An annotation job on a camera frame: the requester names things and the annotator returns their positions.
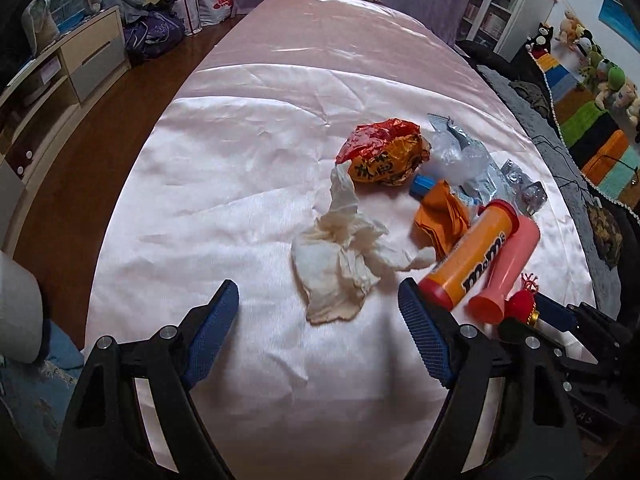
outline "gray cloth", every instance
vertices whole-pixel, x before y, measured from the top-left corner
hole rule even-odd
[[[102,0],[102,8],[120,7],[122,23],[129,25],[129,23],[136,22],[141,17],[149,15],[144,9],[145,2],[146,0]]]
[[[616,319],[620,311],[620,279],[618,268],[609,269],[600,259],[593,241],[593,229],[589,222],[584,202],[593,203],[580,170],[575,165],[568,150],[558,139],[558,135],[529,104],[510,88],[509,80],[503,78],[496,71],[485,66],[478,67],[479,72],[486,78],[494,91],[511,110],[527,135],[538,148],[547,167],[554,176],[564,197],[569,213],[574,219],[587,266],[593,280],[593,291],[597,306],[608,316]]]
[[[537,111],[543,119],[549,117],[549,104],[542,95],[540,88],[526,81],[512,81],[509,83],[509,86],[516,91],[516,94],[529,103],[531,108]]]

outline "plush toy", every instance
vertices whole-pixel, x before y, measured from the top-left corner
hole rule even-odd
[[[577,16],[570,10],[567,10],[564,13],[564,20],[560,22],[560,36],[558,36],[557,40],[571,50],[574,50],[574,41],[578,39],[577,27],[579,25],[582,24]]]
[[[616,108],[628,109],[632,103],[638,98],[638,87],[628,77],[622,88],[618,90],[613,105]]]
[[[636,100],[631,103],[631,106],[626,109],[626,114],[629,116],[629,120],[633,126],[637,128],[638,124],[640,124],[640,98],[636,98]]]
[[[574,41],[574,45],[584,56],[584,59],[586,59],[595,45],[595,43],[593,43],[593,34],[585,28],[579,28],[578,31],[578,39]]]
[[[609,75],[607,77],[607,81],[601,83],[598,86],[598,90],[600,93],[597,95],[595,99],[596,106],[600,110],[604,110],[604,103],[612,96],[615,92],[618,92],[624,85],[626,84],[626,76],[625,71],[622,70],[619,66],[613,66],[611,70],[609,70]]]
[[[584,76],[584,80],[578,86],[586,88],[590,92],[595,92],[598,85],[607,79],[609,70],[604,66],[604,73],[598,72],[599,67],[604,62],[604,56],[597,50],[592,49],[588,55],[589,64],[580,69],[580,75]]]
[[[551,54],[551,38],[553,36],[554,28],[547,27],[541,22],[538,27],[538,35],[533,39],[529,38],[526,49],[532,54]]]

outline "red cap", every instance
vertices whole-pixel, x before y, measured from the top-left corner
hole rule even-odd
[[[472,297],[466,304],[466,311],[478,321],[490,325],[498,325],[504,319],[504,312],[500,305],[492,298],[485,297],[482,292]]]
[[[488,207],[496,206],[502,209],[507,215],[509,215],[509,219],[511,220],[511,234],[513,235],[520,228],[520,219],[518,218],[518,213],[513,208],[513,206],[507,202],[506,200],[502,200],[501,198],[496,198],[495,200],[491,200],[486,206],[480,206],[478,208],[478,214],[482,214],[482,212]]]
[[[420,292],[424,296],[424,299],[429,301],[430,303],[441,306],[442,308],[446,308],[450,312],[453,310],[455,305],[451,301],[449,294],[444,290],[442,285],[438,282],[434,282],[428,276],[423,278],[422,281],[418,284],[418,288],[420,288]]]

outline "wooden cabinet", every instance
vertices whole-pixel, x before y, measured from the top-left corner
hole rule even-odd
[[[469,0],[457,39],[483,44],[511,60],[553,6],[554,0]]]
[[[0,94],[0,241],[9,256],[57,154],[129,68],[120,13],[112,7],[45,49]]]

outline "orange cloth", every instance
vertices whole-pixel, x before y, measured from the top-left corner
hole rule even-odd
[[[431,237],[438,261],[449,254],[471,226],[466,207],[451,194],[449,184],[444,180],[424,196],[414,221]]]

